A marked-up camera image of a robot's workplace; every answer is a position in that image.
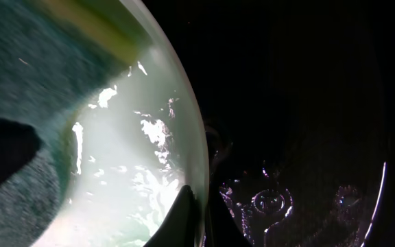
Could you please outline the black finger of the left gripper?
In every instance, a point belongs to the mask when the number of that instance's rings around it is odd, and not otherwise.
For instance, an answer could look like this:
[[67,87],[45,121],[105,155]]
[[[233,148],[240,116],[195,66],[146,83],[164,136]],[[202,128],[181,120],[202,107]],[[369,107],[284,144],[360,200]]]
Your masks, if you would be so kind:
[[34,127],[0,118],[0,185],[32,161],[41,146]]

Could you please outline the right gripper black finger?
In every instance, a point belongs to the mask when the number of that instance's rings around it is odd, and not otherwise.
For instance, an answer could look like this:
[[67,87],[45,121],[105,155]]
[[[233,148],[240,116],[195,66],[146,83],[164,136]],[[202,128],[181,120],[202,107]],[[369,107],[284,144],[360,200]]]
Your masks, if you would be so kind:
[[144,247],[194,247],[198,207],[190,186],[181,187],[166,218]]

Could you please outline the yellow green sponge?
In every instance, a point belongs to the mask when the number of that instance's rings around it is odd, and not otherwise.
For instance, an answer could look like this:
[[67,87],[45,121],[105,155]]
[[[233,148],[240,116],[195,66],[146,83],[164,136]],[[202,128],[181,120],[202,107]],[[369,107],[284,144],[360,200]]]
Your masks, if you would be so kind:
[[75,113],[149,38],[120,1],[0,0],[0,118],[28,124],[36,156],[0,185],[0,246],[29,246],[64,200]]

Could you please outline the mint green plate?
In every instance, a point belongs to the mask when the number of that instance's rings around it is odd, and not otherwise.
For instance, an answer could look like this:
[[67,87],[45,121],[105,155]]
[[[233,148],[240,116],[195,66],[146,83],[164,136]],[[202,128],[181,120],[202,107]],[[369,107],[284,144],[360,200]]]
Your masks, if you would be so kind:
[[141,1],[120,1],[147,32],[136,61],[75,113],[64,203],[37,246],[144,246],[181,187],[204,243],[208,151],[200,109],[165,33]]

